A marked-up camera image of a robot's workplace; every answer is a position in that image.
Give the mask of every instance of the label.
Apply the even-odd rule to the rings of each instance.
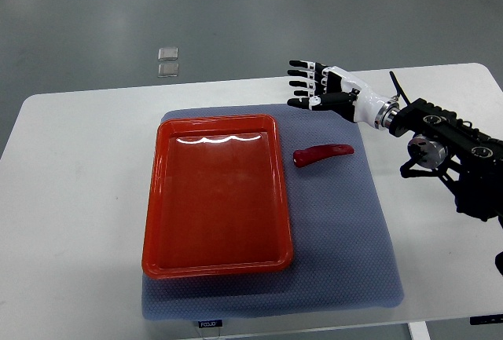
[[[221,319],[217,320],[205,320],[202,322],[197,322],[199,324],[199,328],[213,328],[213,327],[222,327],[223,323]]]

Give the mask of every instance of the robot finger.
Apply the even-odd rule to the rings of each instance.
[[[309,69],[310,71],[315,71],[319,75],[323,75],[322,72],[328,68],[327,65],[320,64],[320,63],[314,63],[312,61],[304,61],[304,60],[290,60],[290,65],[293,66],[294,68],[305,68]]]

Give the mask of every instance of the red tray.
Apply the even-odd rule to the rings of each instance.
[[[142,267],[153,279],[272,272],[292,261],[269,115],[172,119],[157,131]]]

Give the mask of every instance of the white robotic hand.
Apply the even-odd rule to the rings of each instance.
[[[291,86],[307,89],[294,91],[297,98],[288,101],[292,107],[332,110],[348,121],[366,122],[381,130],[389,127],[392,116],[398,111],[397,97],[374,93],[369,84],[341,68],[301,60],[291,60],[290,65],[306,70],[289,70],[289,75],[308,79],[290,81]]]

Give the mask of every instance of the red plastic tray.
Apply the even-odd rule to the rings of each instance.
[[[269,115],[172,119],[157,131],[142,267],[153,279],[272,272],[292,261]]]

